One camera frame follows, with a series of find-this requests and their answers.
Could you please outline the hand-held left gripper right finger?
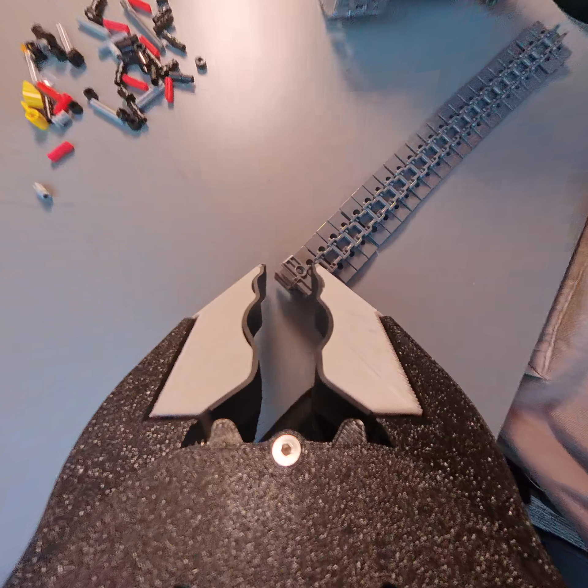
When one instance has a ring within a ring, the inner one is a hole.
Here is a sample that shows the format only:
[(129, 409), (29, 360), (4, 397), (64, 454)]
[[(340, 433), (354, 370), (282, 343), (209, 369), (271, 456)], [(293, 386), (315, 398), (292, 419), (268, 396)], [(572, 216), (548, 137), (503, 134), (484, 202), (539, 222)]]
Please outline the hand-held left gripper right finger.
[(313, 267), (313, 287), (321, 380), (364, 413), (421, 416), (379, 311), (323, 266)]

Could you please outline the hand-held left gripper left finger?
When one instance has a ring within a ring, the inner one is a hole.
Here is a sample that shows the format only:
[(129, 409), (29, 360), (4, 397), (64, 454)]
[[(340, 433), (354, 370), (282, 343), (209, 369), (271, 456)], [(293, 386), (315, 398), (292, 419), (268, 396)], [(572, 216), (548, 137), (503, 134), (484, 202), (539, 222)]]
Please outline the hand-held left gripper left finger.
[(193, 316), (151, 418), (203, 416), (254, 381), (266, 282), (266, 266), (255, 266)]

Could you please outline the grey toy track belt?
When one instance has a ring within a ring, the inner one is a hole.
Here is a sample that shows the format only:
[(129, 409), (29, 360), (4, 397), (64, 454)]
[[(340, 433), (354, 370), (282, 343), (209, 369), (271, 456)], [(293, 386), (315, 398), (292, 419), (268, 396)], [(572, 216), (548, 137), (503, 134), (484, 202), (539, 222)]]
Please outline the grey toy track belt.
[(571, 54), (564, 36), (539, 21), (519, 33), (282, 263), (278, 283), (310, 295), (314, 266), (349, 282), (492, 129), (564, 65)]

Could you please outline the pile of small building pieces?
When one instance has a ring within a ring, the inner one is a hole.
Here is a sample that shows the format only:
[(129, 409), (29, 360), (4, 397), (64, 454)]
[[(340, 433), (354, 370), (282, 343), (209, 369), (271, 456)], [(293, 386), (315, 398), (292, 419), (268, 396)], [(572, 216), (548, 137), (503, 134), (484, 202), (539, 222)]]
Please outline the pile of small building pieces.
[[(127, 22), (105, 17), (107, 1), (91, 1), (84, 16), (77, 19), (81, 31), (99, 39), (101, 58), (111, 57), (115, 62), (114, 85), (122, 99), (122, 106), (107, 106), (91, 87), (84, 96), (93, 112), (114, 124), (138, 132), (146, 126), (145, 111), (161, 96), (171, 105), (176, 85), (193, 86), (195, 77), (184, 73), (175, 59), (165, 62), (162, 54), (172, 48), (186, 54), (187, 48), (173, 34), (174, 14), (169, 1), (157, 1), (152, 11), (148, 1), (121, 1)], [(85, 58), (71, 42), (62, 24), (56, 24), (57, 35), (40, 24), (33, 24), (34, 40), (21, 46), (31, 80), (22, 84), (21, 105), (25, 117), (33, 126), (47, 130), (50, 126), (65, 129), (74, 118), (84, 113), (84, 107), (69, 93), (59, 91), (48, 79), (41, 77), (41, 68), (48, 61), (69, 64), (84, 70)]]

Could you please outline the grey desk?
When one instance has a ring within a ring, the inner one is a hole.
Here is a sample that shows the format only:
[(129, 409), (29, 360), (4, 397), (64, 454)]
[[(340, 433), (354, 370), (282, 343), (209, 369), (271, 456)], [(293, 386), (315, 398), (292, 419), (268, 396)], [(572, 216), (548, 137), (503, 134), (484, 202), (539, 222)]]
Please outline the grey desk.
[[(587, 29), (553, 1), (391, 1), (329, 22), (318, 1), (171, 1), (195, 86), (140, 133), (84, 106), (64, 135), (20, 105), (20, 44), (61, 23), (86, 68), (49, 80), (110, 107), (88, 1), (1, 1), (1, 583), (116, 385), (264, 263), (262, 435), (312, 385), (319, 342), (276, 268), (434, 110), (534, 21), (567, 66), (468, 155), (352, 282), (450, 373), (494, 434), (587, 215)], [(75, 151), (52, 164), (63, 141)], [(41, 201), (32, 184), (53, 195)]]

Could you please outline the person's beige hoodie torso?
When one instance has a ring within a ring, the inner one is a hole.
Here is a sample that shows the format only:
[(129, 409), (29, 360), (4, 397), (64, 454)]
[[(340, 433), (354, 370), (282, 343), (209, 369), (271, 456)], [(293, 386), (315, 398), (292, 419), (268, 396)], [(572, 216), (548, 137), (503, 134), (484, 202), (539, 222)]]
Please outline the person's beige hoodie torso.
[(531, 490), (587, 550), (587, 225), (499, 435)]

